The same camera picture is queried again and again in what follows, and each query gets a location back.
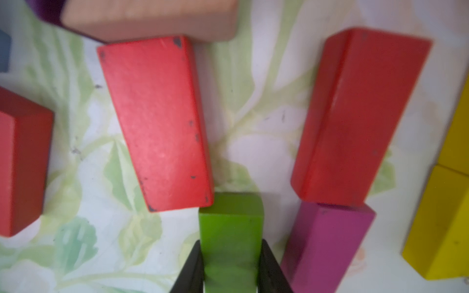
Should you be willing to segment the red block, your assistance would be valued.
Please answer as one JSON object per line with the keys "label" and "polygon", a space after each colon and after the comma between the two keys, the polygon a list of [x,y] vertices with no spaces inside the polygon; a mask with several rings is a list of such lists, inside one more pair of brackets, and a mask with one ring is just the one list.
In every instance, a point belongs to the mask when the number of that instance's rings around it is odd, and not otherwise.
{"label": "red block", "polygon": [[118,122],[151,212],[214,201],[199,80],[185,36],[97,49]]}
{"label": "red block", "polygon": [[1,88],[1,236],[12,237],[42,214],[54,114]]}
{"label": "red block", "polygon": [[364,204],[431,48],[362,27],[326,39],[291,177],[302,201]]}

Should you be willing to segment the blue grey triangle block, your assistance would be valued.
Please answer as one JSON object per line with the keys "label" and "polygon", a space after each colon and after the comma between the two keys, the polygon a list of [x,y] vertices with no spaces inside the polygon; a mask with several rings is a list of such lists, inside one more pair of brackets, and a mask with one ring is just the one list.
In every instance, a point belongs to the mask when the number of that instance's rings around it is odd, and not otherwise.
{"label": "blue grey triangle block", "polygon": [[0,30],[0,72],[9,70],[12,39],[6,32]]}

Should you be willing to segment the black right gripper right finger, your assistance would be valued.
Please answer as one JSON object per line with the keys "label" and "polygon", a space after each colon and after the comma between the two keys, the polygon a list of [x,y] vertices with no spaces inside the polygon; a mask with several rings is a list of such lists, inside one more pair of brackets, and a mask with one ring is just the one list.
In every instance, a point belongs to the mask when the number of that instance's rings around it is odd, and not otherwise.
{"label": "black right gripper right finger", "polygon": [[267,241],[262,240],[258,273],[259,293],[293,293]]}

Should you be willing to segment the purple triangle block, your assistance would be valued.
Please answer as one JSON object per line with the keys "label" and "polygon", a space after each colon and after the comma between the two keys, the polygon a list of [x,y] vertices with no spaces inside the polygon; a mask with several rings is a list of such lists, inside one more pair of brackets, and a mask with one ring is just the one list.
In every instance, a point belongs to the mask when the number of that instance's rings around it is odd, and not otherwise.
{"label": "purple triangle block", "polygon": [[66,0],[26,0],[26,3],[40,20],[63,27],[61,12]]}

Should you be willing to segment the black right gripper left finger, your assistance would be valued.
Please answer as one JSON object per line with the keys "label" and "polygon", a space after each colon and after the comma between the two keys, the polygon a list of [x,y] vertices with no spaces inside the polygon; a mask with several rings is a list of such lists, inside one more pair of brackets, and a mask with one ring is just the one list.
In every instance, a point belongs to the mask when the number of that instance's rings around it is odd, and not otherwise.
{"label": "black right gripper left finger", "polygon": [[170,293],[203,293],[203,282],[203,255],[196,241]]}

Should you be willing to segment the natural wood triangle block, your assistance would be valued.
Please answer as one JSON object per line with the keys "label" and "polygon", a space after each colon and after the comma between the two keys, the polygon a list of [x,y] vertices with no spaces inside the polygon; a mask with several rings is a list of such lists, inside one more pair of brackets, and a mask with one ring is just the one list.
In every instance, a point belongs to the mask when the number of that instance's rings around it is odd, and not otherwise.
{"label": "natural wood triangle block", "polygon": [[202,42],[232,39],[238,27],[235,0],[66,1],[62,24],[102,43],[184,35]]}

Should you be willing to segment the green block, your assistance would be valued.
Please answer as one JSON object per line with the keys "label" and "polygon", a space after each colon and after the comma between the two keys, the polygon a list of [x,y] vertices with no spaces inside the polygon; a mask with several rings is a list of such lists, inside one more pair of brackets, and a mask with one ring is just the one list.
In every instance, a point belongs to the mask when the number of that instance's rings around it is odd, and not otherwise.
{"label": "green block", "polygon": [[207,293],[257,292],[264,207],[258,194],[217,193],[199,209]]}

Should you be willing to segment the yellow block long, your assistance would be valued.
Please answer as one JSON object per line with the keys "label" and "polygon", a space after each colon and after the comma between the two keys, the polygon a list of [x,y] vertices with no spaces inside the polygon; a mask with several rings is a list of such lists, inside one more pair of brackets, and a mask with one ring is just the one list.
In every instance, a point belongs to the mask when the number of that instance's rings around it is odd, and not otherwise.
{"label": "yellow block long", "polygon": [[438,163],[469,174],[469,79],[462,90]]}

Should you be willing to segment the magenta block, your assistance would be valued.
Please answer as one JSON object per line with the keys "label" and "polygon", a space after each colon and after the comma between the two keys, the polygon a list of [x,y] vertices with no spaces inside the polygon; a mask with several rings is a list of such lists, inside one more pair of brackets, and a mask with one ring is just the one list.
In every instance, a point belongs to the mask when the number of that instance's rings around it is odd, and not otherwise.
{"label": "magenta block", "polygon": [[280,267],[296,293],[334,293],[376,213],[302,202]]}

